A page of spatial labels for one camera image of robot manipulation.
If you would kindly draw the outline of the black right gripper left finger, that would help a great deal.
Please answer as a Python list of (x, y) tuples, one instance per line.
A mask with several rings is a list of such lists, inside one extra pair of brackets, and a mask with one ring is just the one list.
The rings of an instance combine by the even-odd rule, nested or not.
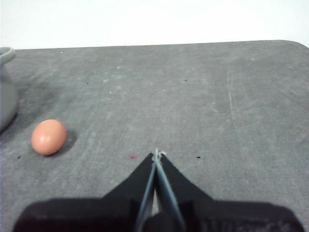
[(15, 232), (134, 232), (150, 215), (155, 165), (149, 154), (121, 184), (101, 198), (56, 198), (30, 204)]

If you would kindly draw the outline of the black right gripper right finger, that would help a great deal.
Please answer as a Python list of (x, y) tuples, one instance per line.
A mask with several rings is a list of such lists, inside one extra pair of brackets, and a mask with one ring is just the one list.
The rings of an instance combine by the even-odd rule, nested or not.
[(294, 212), (265, 202), (216, 200), (156, 155), (159, 199), (186, 232), (303, 232)]

